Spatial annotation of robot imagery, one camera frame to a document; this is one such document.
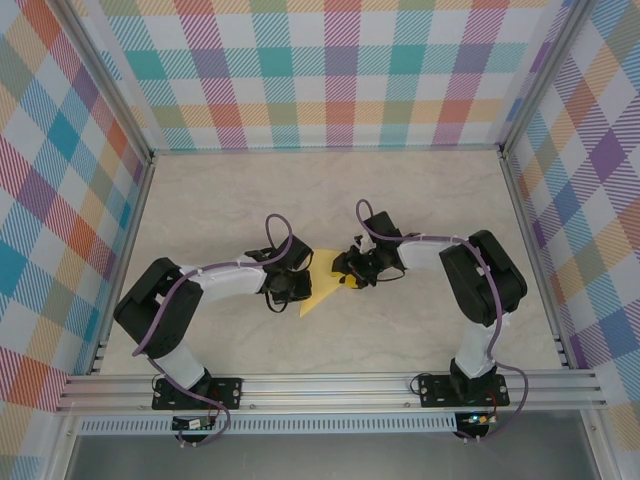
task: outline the floor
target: floor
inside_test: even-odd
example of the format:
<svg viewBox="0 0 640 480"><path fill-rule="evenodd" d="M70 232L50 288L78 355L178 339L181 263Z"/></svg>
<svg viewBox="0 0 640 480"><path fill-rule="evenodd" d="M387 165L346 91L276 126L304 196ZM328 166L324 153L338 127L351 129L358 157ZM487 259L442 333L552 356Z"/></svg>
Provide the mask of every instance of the floor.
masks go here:
<svg viewBox="0 0 640 480"><path fill-rule="evenodd" d="M404 233L491 230L529 286L496 356L526 369L559 368L555 345L495 152L309 152L160 157L125 291L156 258L183 265L236 258L268 245L264 219L285 215L315 248L346 250L360 232L358 199L387 210ZM284 239L274 224L274 235ZM441 267L376 288L340 288L299 318L261 295L204 305L186 340L212 373L446 370L468 320ZM114 324L103 374L153 372L132 358Z"/></svg>

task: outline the purple cable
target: purple cable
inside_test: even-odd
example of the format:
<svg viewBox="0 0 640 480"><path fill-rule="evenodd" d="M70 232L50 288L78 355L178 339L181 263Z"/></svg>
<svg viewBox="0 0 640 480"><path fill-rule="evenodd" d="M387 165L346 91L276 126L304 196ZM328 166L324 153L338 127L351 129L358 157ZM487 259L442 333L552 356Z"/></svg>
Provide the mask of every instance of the purple cable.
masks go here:
<svg viewBox="0 0 640 480"><path fill-rule="evenodd" d="M167 305L168 305L169 301L171 300L171 297L173 297L173 295L174 295L175 291L178 289L178 287L180 285L182 285L185 281L187 281L187 279L189 279L190 277L193 277L195 274L200 273L200 272L207 272L209 270L213 270L215 268L221 268L221 267L236 267L236 266L237 267L262 267L262 266L265 266L265 265L270 265L272 263L275 263L278 260L280 260L281 258L283 258L287 254L287 252L291 248L291 244L293 243L293 229L291 228L291 224L289 223L289 221L286 218L284 218L282 215L280 215L278 213L272 213L272 214L268 215L267 219L265 220L265 229L267 231L267 237L269 239L269 243L272 246L273 246L273 239L271 238L271 232L269 230L269 220L271 220L272 218L279 218L280 220L282 220L284 222L285 226L287 227L287 231L288 231L287 244L285 245L284 250L280 254L278 254L274 258L271 258L269 260L265 260L264 262L222 262L222 263L214 263L214 264L211 264L211 265L206 265L206 266L204 266L202 268L199 268L199 269L192 270L192 271L190 271L188 273L185 273L182 277L180 277L180 279L176 283L173 284L171 289L169 289L169 292L167 293L167 296L164 298L164 301L162 302L162 305L160 305L160 308L158 309L158 313L156 313L156 316L154 317L153 322L151 322L151 326L149 327L149 330L147 330L147 333L144 336L144 338L142 339L142 341L140 342L140 344L138 345L138 348L136 348L133 351L133 356L134 357L138 356L145 349L145 347L149 343L149 340L151 340L151 337L153 337L153 334L156 331L156 328L158 328L158 324L160 323L160 319L162 318L162 314L166 310ZM201 402L205 402L205 403L208 403L209 405L212 405L212 406L214 406L216 408L219 408L220 410L224 411L225 415L227 416L227 421L226 421L224 427L222 427L222 429L219 432L216 432L213 435L208 436L207 438L202 440L197 445L206 445L208 443L213 442L217 438L220 438L220 436L225 432L225 430L227 430L227 428L229 428L229 426L231 425L231 413L229 413L229 410L227 409L227 407L225 407L224 405L222 405L219 402L216 402L215 400L213 400L211 398L203 397L202 395L198 395L197 393L190 392L189 390L184 388L182 385L180 385L178 382L176 382L173 378L171 378L167 374L167 372L165 372L162 369L162 367L160 367L160 365L158 365L153 359L149 358L148 360L149 360L149 363L151 363L151 365L153 365L156 368L156 370L158 370L161 374L164 375L164 377L167 379L167 381L175 389L179 390L180 392L184 393L185 395L188 395L188 396L190 396L192 398L195 398L196 400L200 400ZM183 439L182 432L178 432L178 438L180 439L181 442L188 443Z"/></svg>
<svg viewBox="0 0 640 480"><path fill-rule="evenodd" d="M502 427L500 427L498 430L495 430L489 433L488 435L485 436L485 438L497 435L498 433L502 432L507 427L507 425L509 425L513 421L513 419L520 414L520 412L524 408L524 404L526 403L527 397L529 396L529 378L527 377L527 374L520 368L512 367L511 365L505 365L504 363L500 363L493 357L493 347L498 341L498 337L500 336L500 332L502 331L502 302L500 301L500 294L498 293L498 287L496 286L496 282L493 280L491 271L489 270L489 267L487 266L484 259L482 258L482 255L480 255L480 251L477 248L475 248L473 245L471 245L467 240L464 240L458 237L440 237L440 236L433 236L433 235L421 235L416 237L388 237L386 235L380 235L374 232L373 230L371 230L364 223L364 220L360 215L360 206L362 204L365 204L367 206L367 208L369 209L369 214L371 216L373 216L373 207L371 206L371 203L369 203L369 201L365 200L364 198L358 200L358 203L356 203L356 217L358 218L358 222L360 222L360 225L362 225L362 227L372 237L378 238L380 240L387 240L387 241L393 241L393 242L460 243L465 247L467 247L467 249L469 249L469 251L473 254L473 256L478 261L478 265L480 265L480 267L482 268L482 271L484 272L484 276L489 282L489 288L491 289L491 293L493 294L493 301L496 304L496 331L493 333L493 336L489 341L489 346L487 347L487 357L489 357L489 360L492 360L498 367L503 368L505 370L511 370L512 372L519 373L520 376L522 377L522 380L524 381L524 391L522 392L522 400L520 400L520 403L518 404L518 407L516 408L515 412L513 412L513 415L509 417L509 419L502 425Z"/></svg>

